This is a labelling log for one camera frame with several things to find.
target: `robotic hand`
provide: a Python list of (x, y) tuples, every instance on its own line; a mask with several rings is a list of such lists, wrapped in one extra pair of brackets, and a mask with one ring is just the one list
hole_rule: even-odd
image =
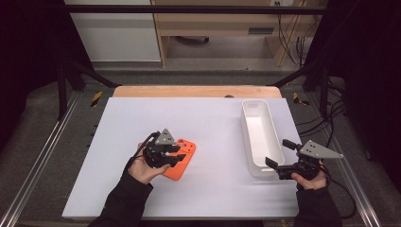
[(174, 138), (167, 129), (164, 129), (162, 133), (156, 131), (142, 143), (136, 153), (128, 160), (124, 170), (128, 170), (140, 150), (143, 150), (145, 161), (150, 167), (158, 168), (166, 164), (174, 167), (183, 160), (185, 154), (169, 156), (169, 153), (177, 152), (179, 149), (180, 146), (175, 145)]
[(265, 163), (276, 170), (280, 180), (292, 180), (291, 173), (295, 172), (307, 180), (312, 180), (321, 170), (321, 159), (339, 159), (342, 154), (325, 148), (309, 140), (304, 146), (297, 145), (289, 140), (283, 140), (283, 146), (290, 149), (297, 149), (298, 163), (287, 166), (279, 166), (272, 159), (266, 157)]

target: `orange object with holes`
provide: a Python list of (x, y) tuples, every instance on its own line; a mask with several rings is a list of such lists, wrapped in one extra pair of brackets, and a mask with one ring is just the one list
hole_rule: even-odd
[(197, 148), (194, 143), (184, 139), (177, 140), (176, 145), (180, 146), (181, 148), (175, 153), (170, 153), (170, 155), (175, 156), (179, 154), (186, 154), (186, 156), (182, 161), (178, 162), (174, 167), (170, 167), (163, 174), (174, 181), (178, 181), (182, 177), (186, 166), (188, 166), (188, 163), (191, 160), (192, 155), (195, 153), (195, 149)]

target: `white bin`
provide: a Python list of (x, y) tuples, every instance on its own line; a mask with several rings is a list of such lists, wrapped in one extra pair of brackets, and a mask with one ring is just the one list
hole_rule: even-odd
[(243, 101), (241, 125), (251, 175), (274, 176), (275, 170), (265, 164), (266, 157), (279, 166), (285, 160), (271, 119), (269, 104), (265, 100)]

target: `person's arm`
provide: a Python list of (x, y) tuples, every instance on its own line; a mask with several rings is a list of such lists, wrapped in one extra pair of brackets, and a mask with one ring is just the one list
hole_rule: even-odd
[(153, 189), (150, 181), (164, 173), (169, 165), (151, 168), (138, 154), (131, 167), (121, 176), (120, 182), (106, 199), (101, 215), (88, 227), (134, 227), (137, 226), (145, 209), (148, 195)]
[(294, 227), (341, 227), (341, 216), (326, 185), (322, 171), (308, 181), (301, 175), (291, 175), (298, 183), (297, 200), (299, 213), (295, 217)]

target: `white tabletop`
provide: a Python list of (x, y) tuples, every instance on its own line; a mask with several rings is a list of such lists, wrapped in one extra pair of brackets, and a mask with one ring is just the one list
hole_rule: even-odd
[[(296, 183), (251, 176), (241, 131), (244, 98), (112, 97), (64, 208), (64, 218), (100, 215), (128, 159), (152, 132), (167, 128), (197, 149), (179, 181), (158, 176), (144, 219), (285, 218), (298, 213)], [(287, 101), (265, 99), (279, 141), (301, 143)], [(282, 148), (286, 165), (297, 161)]]

